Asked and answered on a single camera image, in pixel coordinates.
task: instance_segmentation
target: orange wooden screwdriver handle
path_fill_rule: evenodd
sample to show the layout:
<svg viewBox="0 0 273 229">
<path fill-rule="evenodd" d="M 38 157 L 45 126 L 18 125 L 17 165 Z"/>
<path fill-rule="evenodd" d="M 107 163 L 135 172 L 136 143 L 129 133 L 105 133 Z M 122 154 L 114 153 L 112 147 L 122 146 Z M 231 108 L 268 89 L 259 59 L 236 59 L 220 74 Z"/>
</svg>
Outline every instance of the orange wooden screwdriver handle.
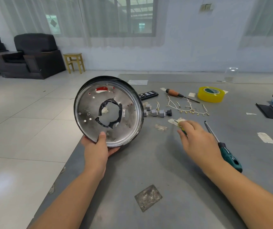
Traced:
<svg viewBox="0 0 273 229">
<path fill-rule="evenodd" d="M 169 90 L 168 90 L 168 94 L 171 95 L 171 96 L 178 96 L 178 95 L 179 95 L 179 92 L 176 92 L 176 91 L 173 90 L 173 89 L 169 89 Z"/>
</svg>

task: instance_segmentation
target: wooden side table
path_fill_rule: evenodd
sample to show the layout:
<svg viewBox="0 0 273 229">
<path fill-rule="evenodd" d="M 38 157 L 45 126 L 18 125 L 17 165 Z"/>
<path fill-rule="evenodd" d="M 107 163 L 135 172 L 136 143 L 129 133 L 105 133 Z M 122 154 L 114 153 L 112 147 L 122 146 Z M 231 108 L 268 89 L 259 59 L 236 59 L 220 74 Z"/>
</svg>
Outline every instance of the wooden side table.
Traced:
<svg viewBox="0 0 273 229">
<path fill-rule="evenodd" d="M 68 69 L 70 74 L 71 74 L 70 65 L 72 66 L 72 70 L 75 71 L 73 62 L 77 62 L 77 65 L 78 65 L 78 68 L 79 68 L 79 73 L 82 73 L 80 65 L 82 65 L 83 71 L 85 71 L 85 65 L 83 64 L 83 59 L 82 59 L 81 54 L 82 53 L 79 53 L 79 54 L 76 54 L 76 53 L 63 54 L 67 69 Z"/>
</svg>

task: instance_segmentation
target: clear packing tape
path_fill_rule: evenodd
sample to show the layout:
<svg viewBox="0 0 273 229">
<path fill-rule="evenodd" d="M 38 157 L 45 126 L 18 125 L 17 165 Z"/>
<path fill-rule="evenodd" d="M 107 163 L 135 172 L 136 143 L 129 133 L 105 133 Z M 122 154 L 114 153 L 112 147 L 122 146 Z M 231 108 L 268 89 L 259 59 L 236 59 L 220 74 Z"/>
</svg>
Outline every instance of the clear packing tape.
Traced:
<svg viewBox="0 0 273 229">
<path fill-rule="evenodd" d="M 203 101 L 219 103 L 224 98 L 224 91 L 214 87 L 200 87 L 197 97 Z"/>
</svg>

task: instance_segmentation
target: white curtain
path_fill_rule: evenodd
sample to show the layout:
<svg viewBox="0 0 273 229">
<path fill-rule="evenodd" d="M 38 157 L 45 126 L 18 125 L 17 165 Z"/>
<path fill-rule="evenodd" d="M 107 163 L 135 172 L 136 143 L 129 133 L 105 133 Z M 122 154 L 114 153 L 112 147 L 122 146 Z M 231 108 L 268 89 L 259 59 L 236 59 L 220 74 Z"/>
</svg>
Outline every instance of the white curtain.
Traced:
<svg viewBox="0 0 273 229">
<path fill-rule="evenodd" d="M 0 0 L 13 36 L 53 34 L 60 47 L 164 44 L 169 0 Z"/>
<path fill-rule="evenodd" d="M 241 46 L 273 46 L 273 0 L 257 0 Z"/>
</svg>

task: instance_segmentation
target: person's right hand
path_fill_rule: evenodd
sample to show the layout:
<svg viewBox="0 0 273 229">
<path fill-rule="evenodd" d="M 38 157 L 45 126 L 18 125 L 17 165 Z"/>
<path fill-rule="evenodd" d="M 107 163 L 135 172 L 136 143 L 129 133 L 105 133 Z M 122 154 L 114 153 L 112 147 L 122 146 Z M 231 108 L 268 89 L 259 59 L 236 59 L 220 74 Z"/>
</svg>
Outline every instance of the person's right hand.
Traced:
<svg viewBox="0 0 273 229">
<path fill-rule="evenodd" d="M 187 137 L 182 130 L 177 131 L 185 152 L 205 174 L 225 162 L 214 136 L 203 130 L 200 124 L 195 121 L 181 121 L 178 125 L 188 135 Z"/>
</svg>

